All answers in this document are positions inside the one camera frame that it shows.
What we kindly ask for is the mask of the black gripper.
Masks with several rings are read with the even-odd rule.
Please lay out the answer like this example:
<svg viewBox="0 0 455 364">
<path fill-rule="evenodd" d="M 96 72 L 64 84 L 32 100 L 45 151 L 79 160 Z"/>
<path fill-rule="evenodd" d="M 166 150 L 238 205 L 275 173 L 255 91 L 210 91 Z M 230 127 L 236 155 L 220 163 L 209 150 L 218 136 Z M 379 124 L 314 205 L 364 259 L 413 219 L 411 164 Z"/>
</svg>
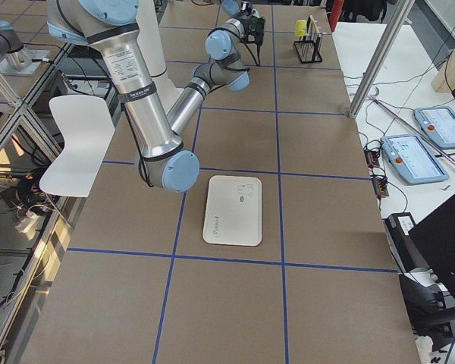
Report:
<svg viewBox="0 0 455 364">
<path fill-rule="evenodd" d="M 265 18 L 258 11 L 241 11 L 239 21 L 243 25 L 244 42 L 263 42 Z"/>
</svg>

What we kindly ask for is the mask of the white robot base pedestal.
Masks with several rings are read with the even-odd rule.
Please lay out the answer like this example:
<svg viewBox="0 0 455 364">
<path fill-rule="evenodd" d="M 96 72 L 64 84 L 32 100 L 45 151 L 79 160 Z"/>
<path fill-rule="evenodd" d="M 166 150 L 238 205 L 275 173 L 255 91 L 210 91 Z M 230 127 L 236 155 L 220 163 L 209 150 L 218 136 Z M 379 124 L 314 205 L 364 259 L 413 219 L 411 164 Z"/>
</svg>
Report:
<svg viewBox="0 0 455 364">
<path fill-rule="evenodd" d="M 139 0 L 136 21 L 140 28 L 138 44 L 157 87 L 163 108 L 169 112 L 183 88 L 177 88 L 168 75 L 153 0 Z"/>
</svg>

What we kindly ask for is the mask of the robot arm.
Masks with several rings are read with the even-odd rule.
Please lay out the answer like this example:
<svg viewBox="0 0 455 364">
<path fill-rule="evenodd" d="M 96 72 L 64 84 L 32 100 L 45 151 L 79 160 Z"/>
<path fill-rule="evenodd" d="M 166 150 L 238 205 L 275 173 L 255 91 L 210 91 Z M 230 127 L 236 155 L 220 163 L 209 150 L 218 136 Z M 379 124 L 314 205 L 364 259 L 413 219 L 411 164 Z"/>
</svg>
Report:
<svg viewBox="0 0 455 364">
<path fill-rule="evenodd" d="M 249 1 L 217 4 L 229 18 L 206 37 L 211 61 L 178 89 L 167 74 L 153 1 L 47 3 L 52 37 L 101 54 L 131 123 L 140 176 L 151 187 L 182 193 L 195 184 L 199 160 L 185 150 L 181 132 L 216 86 L 236 92 L 249 85 L 239 46 L 262 45 L 265 18 Z"/>
<path fill-rule="evenodd" d="M 227 15 L 231 17 L 243 10 L 242 1 L 236 0 L 192 0 L 191 2 L 198 6 L 218 5 Z"/>
</svg>

